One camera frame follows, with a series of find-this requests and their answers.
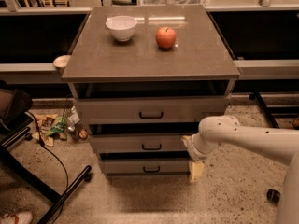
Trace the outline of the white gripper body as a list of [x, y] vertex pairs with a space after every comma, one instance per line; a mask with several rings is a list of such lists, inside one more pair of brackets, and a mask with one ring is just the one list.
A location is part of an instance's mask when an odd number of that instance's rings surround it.
[[207, 157], [209, 153], [208, 145], [200, 133], [188, 136], [186, 139], [186, 148], [190, 157], [194, 161], [200, 161]]

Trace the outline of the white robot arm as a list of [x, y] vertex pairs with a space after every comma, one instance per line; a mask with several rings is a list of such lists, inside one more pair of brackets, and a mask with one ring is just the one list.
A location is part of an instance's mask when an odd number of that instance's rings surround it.
[[234, 116], [211, 116], [198, 125], [198, 133], [181, 138], [193, 163], [222, 144], [244, 148], [288, 166], [276, 224], [299, 224], [299, 131], [241, 126]]

